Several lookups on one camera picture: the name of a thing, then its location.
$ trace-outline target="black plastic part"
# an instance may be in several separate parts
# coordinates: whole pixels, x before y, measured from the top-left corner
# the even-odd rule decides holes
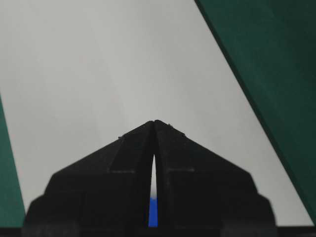
[[[250,174],[159,120],[157,135],[158,226],[218,229],[223,237],[275,237],[269,201]]]
[[[148,228],[153,155],[158,228]],[[251,175],[162,121],[55,173],[20,229],[0,237],[315,237],[277,228]]]
[[[55,173],[31,203],[22,235],[125,236],[147,227],[153,141],[150,121]]]

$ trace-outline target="green panel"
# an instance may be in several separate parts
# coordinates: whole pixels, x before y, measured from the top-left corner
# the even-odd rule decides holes
[[[0,98],[0,227],[20,227],[25,215]]]
[[[316,1],[196,2],[316,223]]]

